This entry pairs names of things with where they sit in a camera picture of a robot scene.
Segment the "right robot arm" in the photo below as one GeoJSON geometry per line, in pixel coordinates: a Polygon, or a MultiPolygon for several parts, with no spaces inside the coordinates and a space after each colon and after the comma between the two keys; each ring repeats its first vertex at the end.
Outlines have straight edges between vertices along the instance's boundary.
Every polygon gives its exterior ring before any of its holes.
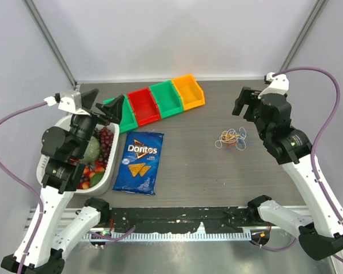
{"type": "Polygon", "coordinates": [[[322,260],[343,250],[343,225],[327,201],[333,193],[323,193],[325,178],[317,179],[311,163],[312,144],[307,135],[291,125],[292,106],[286,95],[264,94],[243,87],[232,114],[247,106],[244,119],[255,124],[267,152],[290,176],[306,203],[310,215],[304,217],[261,195],[248,202],[247,219],[252,225],[268,222],[294,236],[313,260],[322,260]]]}

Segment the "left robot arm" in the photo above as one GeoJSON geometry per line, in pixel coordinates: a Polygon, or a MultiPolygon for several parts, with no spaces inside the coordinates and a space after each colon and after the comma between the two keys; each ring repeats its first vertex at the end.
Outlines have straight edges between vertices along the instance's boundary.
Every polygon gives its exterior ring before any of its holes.
{"type": "Polygon", "coordinates": [[[2,259],[1,267],[12,273],[61,273],[66,259],[80,240],[95,226],[109,224],[109,203],[99,198],[87,199],[79,215],[60,233],[62,214],[75,194],[85,169],[81,159],[98,125],[118,124],[122,119],[125,99],[120,95],[107,104],[97,104],[91,110],[99,91],[84,94],[77,91],[57,93],[26,110],[57,105],[71,114],[68,130],[52,126],[42,135],[41,153],[47,156],[42,188],[34,214],[18,249],[2,259]]]}

